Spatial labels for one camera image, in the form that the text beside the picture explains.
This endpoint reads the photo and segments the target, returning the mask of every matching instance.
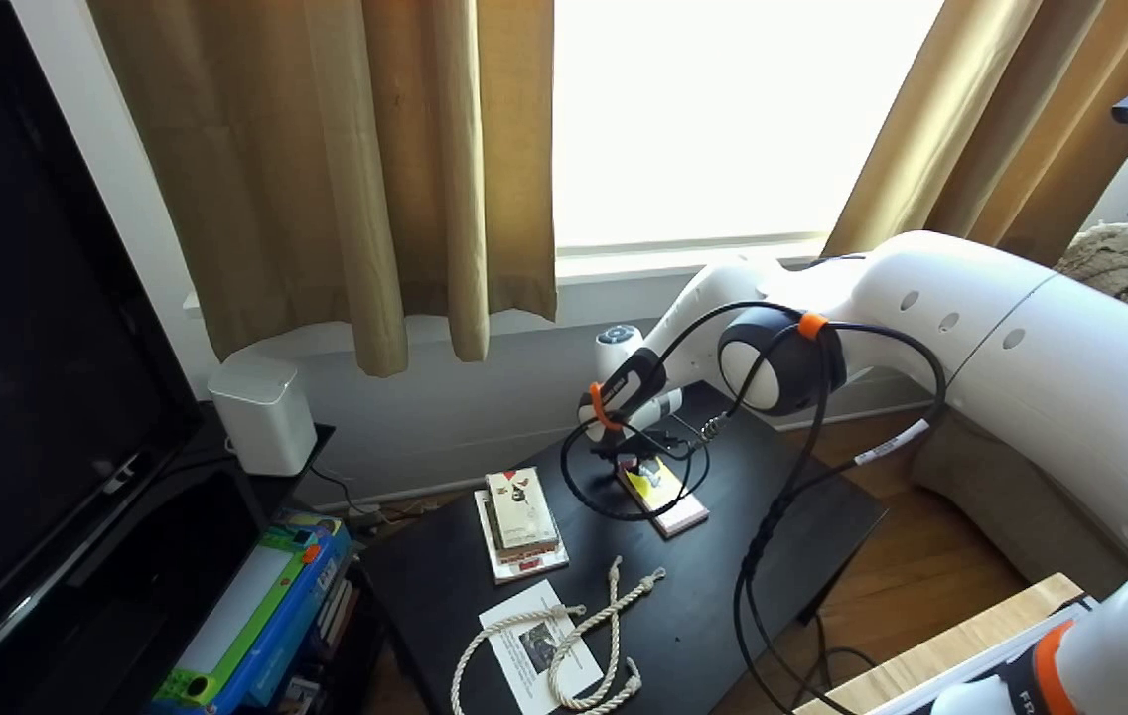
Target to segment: curtain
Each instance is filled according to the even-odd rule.
[[[946,229],[1051,262],[1128,153],[1128,0],[946,0],[826,254]]]
[[[558,313],[552,0],[86,0],[217,355],[350,320],[364,372],[405,313],[487,355]]]

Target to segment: black table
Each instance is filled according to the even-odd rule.
[[[715,390],[691,390],[682,415],[705,419],[728,400]],[[607,602],[607,564],[625,554],[625,588],[642,572],[673,577],[625,613],[625,650],[642,671],[642,692],[625,711],[710,711],[742,674],[742,654],[731,631],[731,588],[739,561],[767,501],[783,488],[797,445],[785,445],[763,419],[739,414],[710,439],[710,476],[698,501],[710,508],[709,523],[664,541],[650,523],[607,519],[580,503],[559,479],[559,450],[536,458],[550,503],[568,545],[568,569],[546,572],[566,602]],[[573,474],[597,476],[603,459],[573,450]],[[755,577],[759,613],[771,634],[812,615],[833,577],[878,523],[881,503],[844,476],[805,488]],[[433,711],[449,711],[453,664],[482,629],[478,615],[513,590],[536,585],[491,585],[473,495],[457,495],[428,519],[401,527],[363,554],[364,597],[379,602],[405,671],[417,678]],[[603,668],[607,629],[592,631],[592,650]],[[518,711],[513,692],[487,648],[465,678],[468,711]]]

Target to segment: window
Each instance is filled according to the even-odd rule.
[[[816,254],[936,4],[558,4],[566,275],[710,245]]]

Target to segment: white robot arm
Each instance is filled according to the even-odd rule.
[[[585,414],[637,426],[673,410],[691,381],[739,385],[759,347],[705,313],[731,302],[780,302],[797,313],[865,320],[918,337],[946,366],[946,400],[1038,459],[1128,550],[1128,304],[1024,257],[951,234],[900,234],[886,245],[816,270],[710,266],[660,319],[649,341],[629,341],[620,366],[592,390]],[[920,355],[871,332],[844,332],[845,372],[881,366],[932,390]],[[797,410],[792,381],[767,368],[752,410]],[[1055,650],[1082,711],[1128,708],[1128,588]]]

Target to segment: black monitor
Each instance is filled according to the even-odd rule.
[[[0,4],[0,631],[186,439],[195,398]]]

